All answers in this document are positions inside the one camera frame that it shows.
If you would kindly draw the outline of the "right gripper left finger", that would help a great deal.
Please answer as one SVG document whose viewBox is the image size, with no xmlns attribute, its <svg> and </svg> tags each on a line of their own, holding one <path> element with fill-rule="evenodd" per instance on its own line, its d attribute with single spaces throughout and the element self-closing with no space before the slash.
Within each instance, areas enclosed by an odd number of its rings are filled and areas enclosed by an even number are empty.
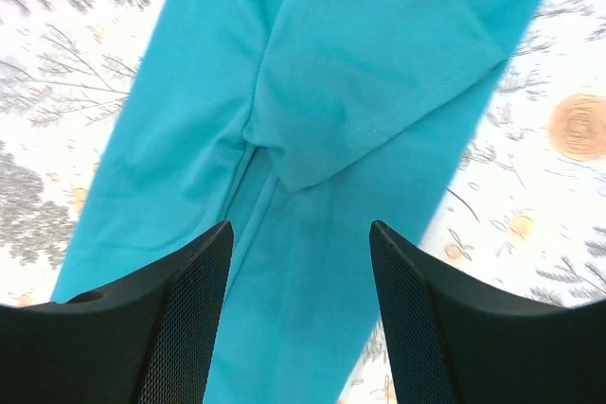
<svg viewBox="0 0 606 404">
<path fill-rule="evenodd" d="M 232 245 L 223 221 L 66 303 L 2 307 L 2 401 L 199 404 Z"/>
</svg>

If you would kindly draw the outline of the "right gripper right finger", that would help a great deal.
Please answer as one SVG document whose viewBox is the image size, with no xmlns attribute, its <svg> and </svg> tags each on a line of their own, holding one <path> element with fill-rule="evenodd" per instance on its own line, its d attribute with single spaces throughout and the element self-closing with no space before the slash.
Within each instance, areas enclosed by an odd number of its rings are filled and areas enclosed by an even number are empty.
<svg viewBox="0 0 606 404">
<path fill-rule="evenodd" d="M 605 305 L 526 299 L 371 225 L 372 269 L 400 403 L 601 403 Z"/>
</svg>

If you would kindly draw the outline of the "teal t shirt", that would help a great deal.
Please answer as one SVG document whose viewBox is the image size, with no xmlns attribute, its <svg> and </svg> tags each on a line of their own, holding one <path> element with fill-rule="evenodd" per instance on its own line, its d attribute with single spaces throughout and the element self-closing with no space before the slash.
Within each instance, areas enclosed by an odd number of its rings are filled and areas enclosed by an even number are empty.
<svg viewBox="0 0 606 404">
<path fill-rule="evenodd" d="M 374 220 L 421 240 L 541 0 L 167 0 L 52 297 L 220 220 L 208 403 L 333 403 L 379 318 Z"/>
</svg>

